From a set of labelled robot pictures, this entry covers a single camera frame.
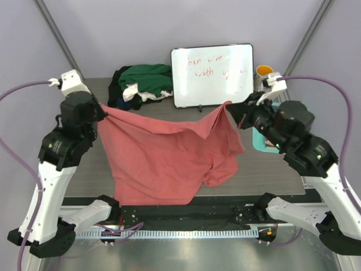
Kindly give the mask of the white dry-erase board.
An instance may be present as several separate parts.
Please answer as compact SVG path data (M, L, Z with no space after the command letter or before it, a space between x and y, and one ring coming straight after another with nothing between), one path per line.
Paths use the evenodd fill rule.
M170 56L176 108L239 103L253 92L249 43L178 48Z

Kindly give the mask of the pink t shirt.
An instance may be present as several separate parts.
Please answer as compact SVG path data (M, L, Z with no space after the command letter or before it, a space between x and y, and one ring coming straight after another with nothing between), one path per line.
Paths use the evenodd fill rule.
M105 107L98 124L124 206L185 205L201 186L217 187L238 171L245 152L225 105L197 121L171 122Z

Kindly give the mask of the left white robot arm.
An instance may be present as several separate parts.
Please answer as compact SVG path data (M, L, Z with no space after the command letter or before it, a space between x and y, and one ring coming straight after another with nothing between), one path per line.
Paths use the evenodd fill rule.
M41 188L34 191L21 227L7 237L17 246L26 241L29 252L40 259L63 256L76 234L103 221L114 225L120 218L119 202L106 195L72 215L59 216L68 184L98 136L97 123L107 116L94 95L85 91L68 94L60 112L57 126L43 138L39 151Z

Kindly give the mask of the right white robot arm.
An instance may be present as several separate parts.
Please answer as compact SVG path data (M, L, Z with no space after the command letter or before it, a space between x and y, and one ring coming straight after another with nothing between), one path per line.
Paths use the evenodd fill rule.
M360 255L360 213L352 200L355 194L342 180L338 157L330 144L310 133L314 115L304 104L288 100L273 108L262 93L251 94L244 102L226 106L239 129L256 129L283 155L284 161L300 176L307 177L328 207L313 211L264 193L255 204L255 217L267 223L285 221L317 236L322 244L339 255Z

